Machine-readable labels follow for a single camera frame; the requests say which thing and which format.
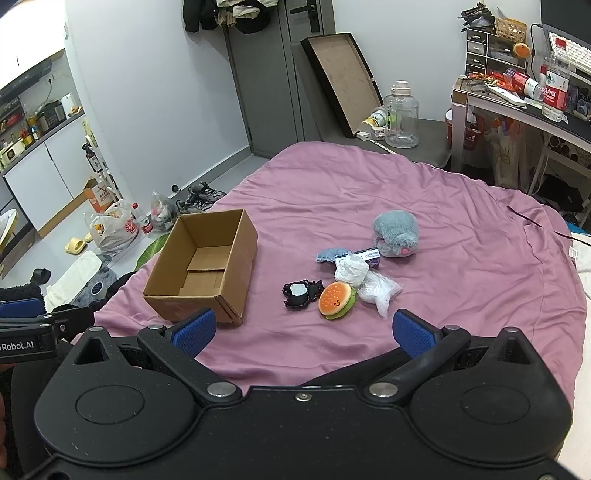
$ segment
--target blue gripper pad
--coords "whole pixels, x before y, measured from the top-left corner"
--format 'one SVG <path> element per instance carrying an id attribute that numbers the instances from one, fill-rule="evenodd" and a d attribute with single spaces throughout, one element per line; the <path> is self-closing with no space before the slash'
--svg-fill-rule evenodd
<path id="1" fill-rule="evenodd" d="M 2 318 L 35 318 L 45 313 L 45 305 L 39 299 L 0 301 Z"/>
<path id="2" fill-rule="evenodd" d="M 394 314 L 392 332 L 411 358 L 426 352 L 442 338 L 441 330 L 405 309 Z"/>
<path id="3" fill-rule="evenodd" d="M 167 330 L 167 337 L 175 347 L 191 358 L 203 350 L 216 334 L 216 314 L 213 310 L 200 310 Z"/>

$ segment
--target white keyboard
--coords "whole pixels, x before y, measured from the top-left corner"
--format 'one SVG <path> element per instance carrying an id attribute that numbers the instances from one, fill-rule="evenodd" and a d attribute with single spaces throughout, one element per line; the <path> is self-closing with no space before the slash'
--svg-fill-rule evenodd
<path id="1" fill-rule="evenodd" d="M 554 50 L 554 40 L 556 38 L 564 38 L 559 37 L 557 34 L 550 32 L 548 35 L 550 39 L 550 45 Z M 569 54 L 570 64 L 574 67 L 582 70 L 588 75 L 591 75 L 591 50 L 588 48 L 582 47 L 578 43 L 565 38 L 566 40 L 566 53 Z"/>

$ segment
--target green leaf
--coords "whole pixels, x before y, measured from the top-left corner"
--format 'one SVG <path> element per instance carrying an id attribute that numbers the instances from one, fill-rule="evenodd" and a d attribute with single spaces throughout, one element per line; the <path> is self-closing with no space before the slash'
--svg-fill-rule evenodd
<path id="1" fill-rule="evenodd" d="M 142 265 L 144 265 L 150 258 L 152 258 L 155 254 L 162 250 L 162 247 L 166 243 L 166 239 L 169 235 L 169 233 L 165 233 L 163 236 L 157 238 L 151 244 L 148 245 L 148 248 L 146 248 L 146 250 L 144 250 L 144 253 L 142 253 L 138 258 L 138 263 L 135 266 L 136 271 L 138 271 L 139 268 Z"/>

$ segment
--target pink bed sheet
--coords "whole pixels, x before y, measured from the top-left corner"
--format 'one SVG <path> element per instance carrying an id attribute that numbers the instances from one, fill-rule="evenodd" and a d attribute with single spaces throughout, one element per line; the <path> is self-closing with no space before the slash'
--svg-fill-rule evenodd
<path id="1" fill-rule="evenodd" d="M 586 301 L 568 256 L 571 241 L 553 233 L 568 235 L 566 224 L 533 198 L 400 155 L 311 142 L 286 149 L 215 205 L 233 208 L 245 208 L 259 233 L 244 324 L 218 329 L 197 359 L 244 391 L 298 385 L 397 347 L 391 320 L 375 305 L 359 301 L 345 318 L 328 322 L 315 304 L 287 310 L 281 290 L 302 279 L 330 283 L 334 266 L 316 263 L 316 254 L 372 246 L 375 216 L 404 209 L 417 218 L 419 249 L 382 259 L 379 271 L 404 286 L 390 318 L 406 308 L 481 336 L 518 326 L 573 402 Z M 142 298 L 154 261 L 96 313 L 111 335 L 163 322 Z"/>

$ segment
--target woven basket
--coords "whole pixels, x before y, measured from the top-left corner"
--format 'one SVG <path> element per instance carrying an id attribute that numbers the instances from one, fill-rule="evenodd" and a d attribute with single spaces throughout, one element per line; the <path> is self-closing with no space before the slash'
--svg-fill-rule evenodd
<path id="1" fill-rule="evenodd" d="M 525 42 L 527 25 L 512 18 L 495 18 L 496 34 L 514 42 Z"/>

